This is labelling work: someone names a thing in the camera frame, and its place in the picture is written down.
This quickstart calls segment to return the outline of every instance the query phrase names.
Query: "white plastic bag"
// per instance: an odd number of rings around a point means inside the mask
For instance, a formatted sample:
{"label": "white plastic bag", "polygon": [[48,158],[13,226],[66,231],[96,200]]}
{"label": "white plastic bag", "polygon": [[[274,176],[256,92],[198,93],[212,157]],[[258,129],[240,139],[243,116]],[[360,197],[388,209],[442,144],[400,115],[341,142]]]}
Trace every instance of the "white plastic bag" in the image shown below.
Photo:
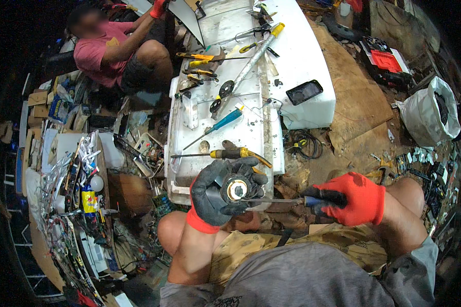
{"label": "white plastic bag", "polygon": [[[441,95],[446,104],[448,116],[445,125],[441,121],[434,92]],[[461,131],[454,94],[449,85],[439,77],[434,77],[427,89],[421,89],[404,102],[396,104],[400,108],[401,119],[406,128],[420,146],[437,146],[455,138]]]}

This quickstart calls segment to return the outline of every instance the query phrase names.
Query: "pink t-shirt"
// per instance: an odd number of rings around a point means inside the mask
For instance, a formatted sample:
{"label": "pink t-shirt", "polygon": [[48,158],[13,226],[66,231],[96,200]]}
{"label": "pink t-shirt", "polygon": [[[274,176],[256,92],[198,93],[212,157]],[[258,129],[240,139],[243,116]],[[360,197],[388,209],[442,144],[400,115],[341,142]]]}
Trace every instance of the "pink t-shirt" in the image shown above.
{"label": "pink t-shirt", "polygon": [[77,67],[92,80],[104,86],[113,87],[115,83],[119,85],[128,61],[111,63],[101,68],[101,60],[107,47],[119,46],[128,38],[126,33],[132,26],[132,22],[117,23],[110,21],[104,25],[106,30],[104,35],[93,39],[80,39],[74,50]]}

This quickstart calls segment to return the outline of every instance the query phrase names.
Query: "gray shorts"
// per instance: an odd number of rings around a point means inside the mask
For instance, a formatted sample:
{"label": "gray shorts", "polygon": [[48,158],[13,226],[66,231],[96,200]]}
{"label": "gray shorts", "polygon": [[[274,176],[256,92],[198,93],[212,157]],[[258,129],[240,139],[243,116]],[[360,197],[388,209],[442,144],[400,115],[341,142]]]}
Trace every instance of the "gray shorts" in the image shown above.
{"label": "gray shorts", "polygon": [[[158,19],[150,28],[149,33],[142,41],[142,43],[148,40],[156,40],[159,43],[165,45],[166,43],[166,33],[170,31],[170,27],[166,25],[169,24],[169,20]],[[148,67],[143,65],[137,59],[137,53],[126,63],[123,75],[121,77],[120,88],[126,95],[134,95],[139,91],[146,91],[149,93],[158,93],[165,90],[163,84],[158,82],[157,76],[154,76],[154,67]]]}

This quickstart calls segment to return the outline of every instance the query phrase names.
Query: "person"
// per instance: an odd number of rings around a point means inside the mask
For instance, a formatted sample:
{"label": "person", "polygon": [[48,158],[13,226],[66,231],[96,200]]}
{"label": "person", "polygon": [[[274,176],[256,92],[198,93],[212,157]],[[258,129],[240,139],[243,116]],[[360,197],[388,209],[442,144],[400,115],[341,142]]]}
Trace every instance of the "person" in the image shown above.
{"label": "person", "polygon": [[108,21],[101,10],[81,7],[68,16],[67,30],[79,38],[75,63],[92,80],[127,95],[168,89],[172,63],[164,43],[174,19],[166,16],[164,0],[134,22]]}
{"label": "person", "polygon": [[[258,160],[234,163],[251,167]],[[232,172],[227,164],[215,160],[198,174],[187,214],[172,212],[160,220],[160,243],[173,257],[161,306],[434,302],[438,249],[420,219],[424,196],[416,181],[401,178],[384,187],[350,172],[308,187],[300,195],[319,200],[313,213],[336,223],[276,247],[277,235],[220,230],[230,216],[222,213],[226,207],[208,199],[206,190],[222,171]]]}

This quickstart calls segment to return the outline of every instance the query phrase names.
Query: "gloved hand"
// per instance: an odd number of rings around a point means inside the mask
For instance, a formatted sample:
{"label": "gloved hand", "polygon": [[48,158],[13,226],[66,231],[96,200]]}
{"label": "gloved hand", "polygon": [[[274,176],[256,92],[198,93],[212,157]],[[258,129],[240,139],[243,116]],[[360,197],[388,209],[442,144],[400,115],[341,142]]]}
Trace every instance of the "gloved hand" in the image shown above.
{"label": "gloved hand", "polygon": [[154,6],[152,7],[152,11],[150,12],[150,15],[155,18],[159,19],[162,14],[166,11],[165,8],[165,2],[166,0],[155,0]]}
{"label": "gloved hand", "polygon": [[314,214],[333,218],[346,226],[357,226],[381,222],[385,192],[386,187],[378,186],[361,174],[349,172],[308,187],[300,195],[320,199],[312,208]]}
{"label": "gloved hand", "polygon": [[262,197],[264,195],[261,185],[268,182],[266,175],[259,175],[253,172],[252,167],[258,165],[255,157],[239,158],[230,162],[229,160],[214,160],[197,175],[190,186],[191,209],[186,216],[186,222],[194,229],[203,233],[217,233],[220,226],[227,223],[232,215],[239,215],[246,211],[248,202],[237,201],[227,204],[222,199],[209,200],[206,190],[216,189],[213,185],[218,176],[227,176],[231,173],[246,176],[251,187],[248,195]]}

